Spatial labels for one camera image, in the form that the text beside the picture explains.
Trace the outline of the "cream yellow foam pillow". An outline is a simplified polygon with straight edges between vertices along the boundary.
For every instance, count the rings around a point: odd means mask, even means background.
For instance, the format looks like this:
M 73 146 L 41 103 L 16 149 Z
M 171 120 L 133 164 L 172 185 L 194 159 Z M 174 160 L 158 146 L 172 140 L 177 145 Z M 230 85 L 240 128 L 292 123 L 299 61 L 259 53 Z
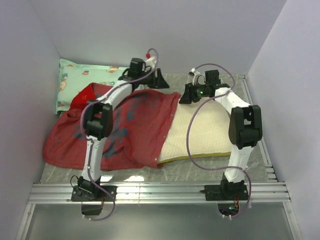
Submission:
M 178 104 L 173 122 L 165 138 L 157 163 L 164 164 L 188 159 L 186 135 L 197 103 Z M 189 132 L 189 150 L 193 158 L 229 156 L 232 144 L 229 139 L 230 117 L 225 108 L 211 100 L 196 114 Z

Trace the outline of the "red patterned pillowcase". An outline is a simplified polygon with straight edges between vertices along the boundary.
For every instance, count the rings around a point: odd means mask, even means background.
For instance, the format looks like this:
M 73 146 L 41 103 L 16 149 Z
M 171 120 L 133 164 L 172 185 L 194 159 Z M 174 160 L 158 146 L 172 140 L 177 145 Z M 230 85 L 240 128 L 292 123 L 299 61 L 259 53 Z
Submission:
M 81 113 L 89 100 L 110 89 L 91 83 L 73 98 L 69 110 L 60 116 L 45 141 L 46 163 L 60 168 L 84 168 L 87 141 L 80 128 Z M 113 129 L 103 149 L 101 170 L 159 168 L 158 158 L 180 96 L 177 92 L 143 89 L 127 97 L 113 112 Z

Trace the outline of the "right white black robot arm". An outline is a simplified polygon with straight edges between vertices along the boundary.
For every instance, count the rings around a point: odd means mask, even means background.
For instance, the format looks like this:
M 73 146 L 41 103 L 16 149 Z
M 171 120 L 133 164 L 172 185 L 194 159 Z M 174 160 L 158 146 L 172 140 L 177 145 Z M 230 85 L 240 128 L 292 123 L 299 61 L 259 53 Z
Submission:
M 195 68 L 190 70 L 189 75 L 192 82 L 185 85 L 179 103 L 190 105 L 208 97 L 222 105 L 230 116 L 228 137 L 232 149 L 228 167 L 223 173 L 220 194 L 224 199 L 231 200 L 238 194 L 237 187 L 244 183 L 244 170 L 251 152 L 263 136 L 261 108 L 242 100 L 231 86 L 221 83 L 218 70 L 206 71 L 203 84 L 199 83 L 202 74 Z

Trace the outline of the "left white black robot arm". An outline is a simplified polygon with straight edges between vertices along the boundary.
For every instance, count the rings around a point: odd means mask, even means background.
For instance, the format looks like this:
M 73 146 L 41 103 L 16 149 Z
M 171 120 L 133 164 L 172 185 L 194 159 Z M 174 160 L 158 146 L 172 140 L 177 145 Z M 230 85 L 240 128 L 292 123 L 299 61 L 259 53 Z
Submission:
M 86 154 L 77 186 L 89 201 L 96 201 L 101 195 L 101 161 L 107 137 L 113 130 L 113 111 L 140 85 L 151 89 L 169 88 L 157 67 L 158 61 L 158 57 L 149 53 L 146 60 L 132 58 L 115 85 L 101 97 L 89 100 L 82 111 L 80 127 L 86 138 Z

